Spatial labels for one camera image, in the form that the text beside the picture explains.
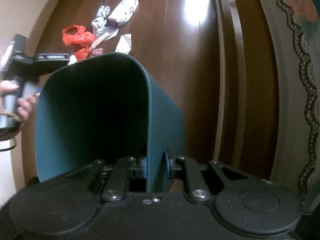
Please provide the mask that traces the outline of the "person's left hand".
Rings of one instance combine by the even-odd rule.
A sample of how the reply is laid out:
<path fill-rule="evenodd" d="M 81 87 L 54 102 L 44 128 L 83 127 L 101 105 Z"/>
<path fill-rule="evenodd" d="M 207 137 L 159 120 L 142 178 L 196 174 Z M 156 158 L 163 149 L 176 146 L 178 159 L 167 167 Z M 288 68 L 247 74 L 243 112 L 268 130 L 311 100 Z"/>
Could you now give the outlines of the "person's left hand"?
<path fill-rule="evenodd" d="M 8 80 L 1 81 L 1 104 L 3 103 L 3 99 L 5 95 L 12 94 L 13 92 L 17 92 L 19 89 L 19 85 L 14 82 Z M 31 114 L 33 107 L 37 104 L 40 94 L 28 94 L 25 97 L 16 98 L 16 110 L 14 111 L 17 114 L 22 122 L 28 120 L 29 115 Z"/>

